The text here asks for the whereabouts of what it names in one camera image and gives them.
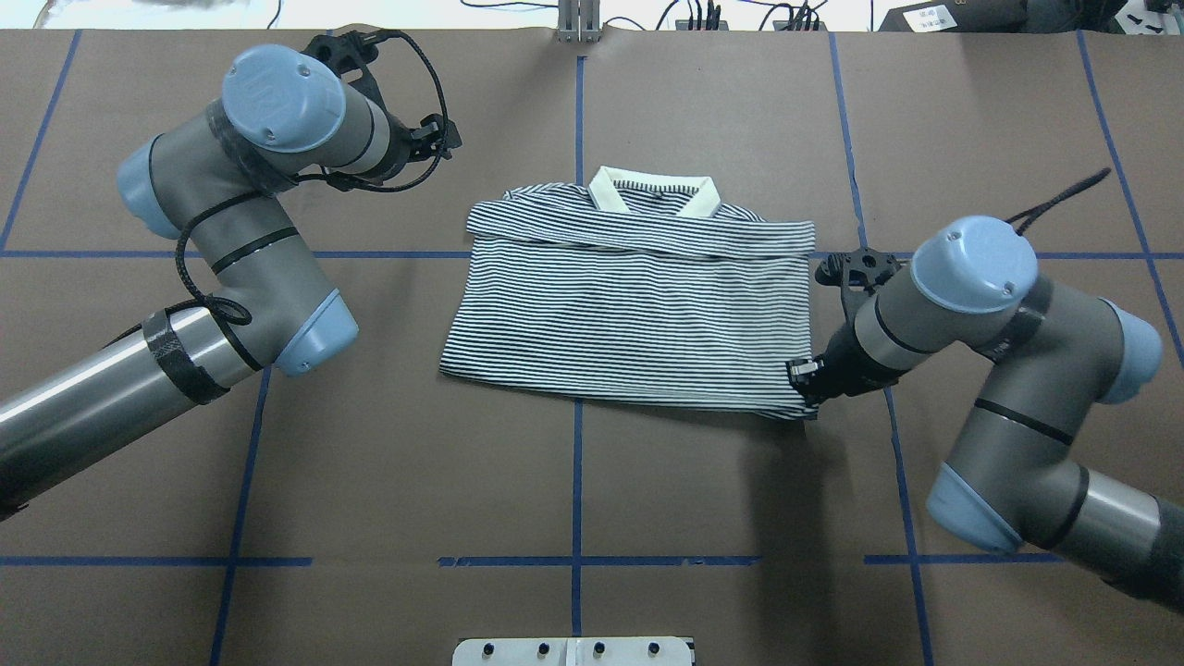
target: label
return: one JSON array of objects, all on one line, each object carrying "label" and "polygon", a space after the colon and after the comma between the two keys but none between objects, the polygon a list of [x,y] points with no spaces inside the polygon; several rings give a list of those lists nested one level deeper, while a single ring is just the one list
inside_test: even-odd
[{"label": "label", "polygon": [[945,5],[913,9],[901,15],[908,21],[908,27],[913,28],[913,32],[937,32],[958,27],[958,23],[950,15],[950,9]]}]

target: shirt collar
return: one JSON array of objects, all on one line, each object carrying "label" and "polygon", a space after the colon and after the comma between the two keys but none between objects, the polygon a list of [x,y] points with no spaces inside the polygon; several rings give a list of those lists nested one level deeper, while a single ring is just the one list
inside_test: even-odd
[{"label": "shirt collar", "polygon": [[715,182],[707,175],[661,175],[654,173],[642,173],[610,166],[603,166],[588,182],[588,194],[596,207],[601,211],[628,213],[631,212],[625,200],[617,191],[617,182],[628,181],[642,188],[659,190],[663,187],[684,187],[694,190],[695,194],[687,201],[687,205],[676,213],[676,217],[712,217],[720,207],[720,193],[715,188]]}]

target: black and white stripes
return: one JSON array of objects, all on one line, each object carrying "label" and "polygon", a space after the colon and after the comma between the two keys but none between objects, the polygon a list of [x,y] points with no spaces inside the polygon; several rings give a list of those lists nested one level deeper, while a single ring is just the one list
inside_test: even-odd
[{"label": "black and white stripes", "polygon": [[440,370],[567,396],[807,418],[785,360],[810,356],[810,222],[738,206],[677,217],[686,187],[618,182],[630,212],[551,184],[477,204]]}]

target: black tape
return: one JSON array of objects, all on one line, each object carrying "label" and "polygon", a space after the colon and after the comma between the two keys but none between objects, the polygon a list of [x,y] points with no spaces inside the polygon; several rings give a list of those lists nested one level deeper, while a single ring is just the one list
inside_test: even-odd
[{"label": "black tape", "polygon": [[1028,295],[1019,301],[1016,314],[999,331],[995,338],[973,347],[973,350],[995,363],[1011,356],[1016,350],[1031,340],[1041,325],[1044,324],[1044,315],[1053,303],[1053,281],[1043,275],[1036,278]]},{"label": "black tape", "polygon": [[991,401],[985,401],[983,398],[978,398],[977,401],[974,401],[974,406],[977,406],[978,409],[984,409],[992,414],[997,414],[1006,418],[1008,421],[1015,421],[1016,423],[1023,425],[1024,428],[1035,430],[1041,435],[1056,440],[1057,442],[1061,442],[1067,447],[1073,444],[1073,435],[1058,428],[1054,428],[1048,423],[1044,423],[1043,421],[1037,421],[1028,416],[1027,414],[1021,414],[1014,409],[1005,408],[998,403],[992,403]]},{"label": "black tape", "polygon": [[1069,514],[1064,517],[1064,523],[1053,532],[1053,536],[1044,542],[1032,542],[1044,550],[1053,550],[1064,540],[1064,537],[1073,529],[1073,524],[1077,521],[1077,515],[1081,515],[1081,507],[1086,504],[1086,497],[1089,495],[1089,470],[1082,466],[1077,466],[1081,473],[1077,476],[1077,494],[1073,498],[1073,506],[1069,507]]},{"label": "black tape", "polygon": [[204,367],[193,363],[165,310],[155,312],[144,320],[143,335],[156,365],[185,397],[197,404],[210,404],[227,393],[229,389],[220,386]]},{"label": "black tape", "polygon": [[1134,598],[1151,600],[1184,613],[1184,510],[1159,498],[1156,502],[1159,504],[1159,533],[1147,561],[1134,574],[1106,583]]},{"label": "black tape", "polygon": [[263,155],[256,151],[255,143],[251,143],[234,129],[230,119],[226,117],[226,109],[223,108],[221,100],[214,100],[206,107],[206,124],[218,139],[223,152],[251,181],[252,187],[269,197],[296,187],[295,178],[271,166],[271,162],[263,159]]},{"label": "black tape", "polygon": [[292,236],[300,236],[300,231],[296,231],[295,226],[285,226],[278,231],[272,231],[266,236],[260,236],[259,238],[251,241],[246,245],[243,245],[242,248],[232,252],[229,252],[223,258],[215,261],[213,265],[210,267],[210,269],[214,271],[214,275],[218,275],[219,273],[230,268],[231,264],[233,264],[238,260],[247,255],[252,255],[272,243],[283,241],[284,238],[291,238]]}]

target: blue joint cap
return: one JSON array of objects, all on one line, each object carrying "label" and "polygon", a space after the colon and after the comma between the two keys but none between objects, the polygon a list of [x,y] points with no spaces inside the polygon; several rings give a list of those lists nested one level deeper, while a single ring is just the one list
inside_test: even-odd
[{"label": "blue joint cap", "polygon": [[300,327],[276,365],[284,374],[298,377],[321,365],[358,339],[358,322],[349,314],[341,292],[334,289]]},{"label": "blue joint cap", "polygon": [[115,173],[115,185],[120,188],[123,205],[131,214],[139,217],[156,236],[176,241],[181,236],[156,199],[156,190],[152,185],[152,148],[156,139],[144,143],[135,153],[123,160],[120,171]]},{"label": "blue joint cap", "polygon": [[323,63],[278,44],[243,51],[223,77],[223,108],[243,136],[277,153],[328,141],[346,117],[341,79]]},{"label": "blue joint cap", "polygon": [[1024,543],[1019,532],[944,462],[925,506],[939,525],[987,552],[1011,555]]},{"label": "blue joint cap", "polygon": [[1164,358],[1164,342],[1154,326],[1109,301],[1106,301],[1106,305],[1114,310],[1118,322],[1122,326],[1122,365],[1119,366],[1109,391],[1098,402],[1118,404],[1133,398],[1139,389],[1156,376],[1159,361]]},{"label": "blue joint cap", "polygon": [[1011,225],[971,216],[918,248],[909,274],[934,303],[963,314],[986,314],[1023,300],[1040,268],[1031,244]]}]

